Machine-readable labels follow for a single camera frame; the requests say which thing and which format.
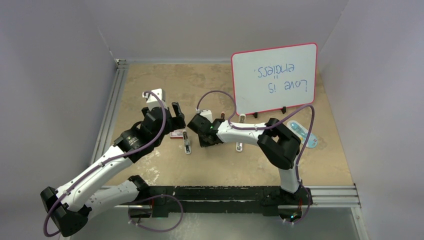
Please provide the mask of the red staple box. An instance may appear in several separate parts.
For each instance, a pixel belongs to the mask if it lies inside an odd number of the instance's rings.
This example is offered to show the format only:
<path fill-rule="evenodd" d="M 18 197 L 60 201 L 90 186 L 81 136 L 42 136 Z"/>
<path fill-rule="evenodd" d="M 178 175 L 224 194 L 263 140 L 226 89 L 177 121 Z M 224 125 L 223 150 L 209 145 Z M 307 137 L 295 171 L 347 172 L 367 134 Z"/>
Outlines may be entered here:
<path fill-rule="evenodd" d="M 184 137 L 183 130 L 175 130 L 169 134 L 171 139 L 182 139 Z"/>

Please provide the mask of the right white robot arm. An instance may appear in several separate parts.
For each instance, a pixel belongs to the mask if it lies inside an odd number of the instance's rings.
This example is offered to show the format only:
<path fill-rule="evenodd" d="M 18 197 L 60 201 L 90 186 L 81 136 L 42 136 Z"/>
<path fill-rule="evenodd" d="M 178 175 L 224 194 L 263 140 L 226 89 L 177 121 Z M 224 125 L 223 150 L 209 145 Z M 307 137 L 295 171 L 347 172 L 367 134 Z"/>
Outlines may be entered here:
<path fill-rule="evenodd" d="M 268 122 L 247 124 L 221 118 L 210 121 L 201 114 L 195 114 L 187 127 L 197 134 L 202 148 L 225 143 L 259 147 L 268 161 L 278 169 L 282 200 L 292 204 L 300 198 L 300 183 L 295 164 L 300 156 L 301 140 L 278 119 L 270 118 Z"/>

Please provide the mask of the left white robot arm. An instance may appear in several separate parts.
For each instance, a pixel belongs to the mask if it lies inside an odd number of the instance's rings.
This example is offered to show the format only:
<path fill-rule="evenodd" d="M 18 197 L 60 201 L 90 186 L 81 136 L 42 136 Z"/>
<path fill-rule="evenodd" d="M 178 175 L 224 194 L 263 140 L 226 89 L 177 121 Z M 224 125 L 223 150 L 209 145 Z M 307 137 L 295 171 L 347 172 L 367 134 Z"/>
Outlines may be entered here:
<path fill-rule="evenodd" d="M 163 194 L 155 194 L 139 175 L 103 189 L 105 183 L 158 147 L 164 136 L 186 127 L 185 115 L 178 102 L 171 104 L 175 115 L 163 101 L 142 109 L 143 120 L 123 131 L 108 150 L 77 177 L 54 188 L 46 187 L 40 197 L 47 212 L 43 233 L 69 237 L 89 220 L 109 208 L 125 203 L 153 203 Z"/>

